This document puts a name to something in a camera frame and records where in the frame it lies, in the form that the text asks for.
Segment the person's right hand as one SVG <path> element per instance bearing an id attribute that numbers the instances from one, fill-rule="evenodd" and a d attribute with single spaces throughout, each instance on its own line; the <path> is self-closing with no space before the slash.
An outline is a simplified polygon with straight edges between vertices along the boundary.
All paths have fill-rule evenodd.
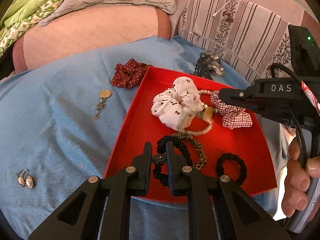
<path id="1" fill-rule="evenodd" d="M 308 203 L 306 195 L 310 187 L 310 178 L 319 178 L 319 156 L 309 158 L 306 167 L 299 162 L 300 144 L 294 138 L 289 145 L 290 159 L 287 162 L 287 176 L 284 181 L 285 193 L 281 208 L 286 217 L 291 217 L 296 210 L 303 211 Z"/>

